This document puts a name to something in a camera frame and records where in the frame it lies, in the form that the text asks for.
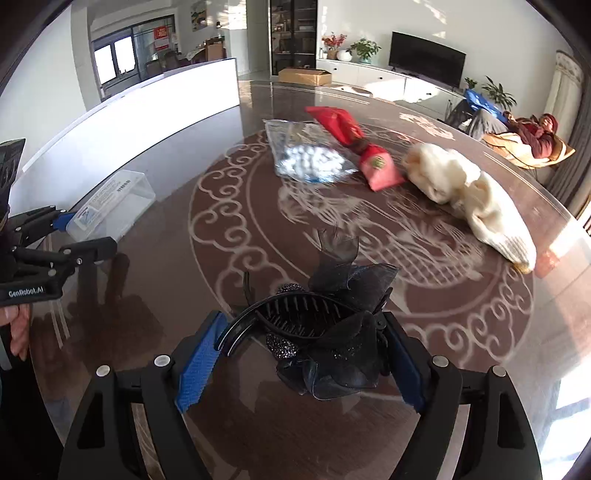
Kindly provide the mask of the person's left hand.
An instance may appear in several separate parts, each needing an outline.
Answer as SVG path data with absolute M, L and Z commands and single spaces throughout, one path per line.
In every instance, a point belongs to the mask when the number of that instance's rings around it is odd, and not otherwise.
M 1 325 L 10 326 L 10 351 L 15 357 L 25 360 L 29 348 L 31 306 L 29 304 L 11 305 L 1 308 Z

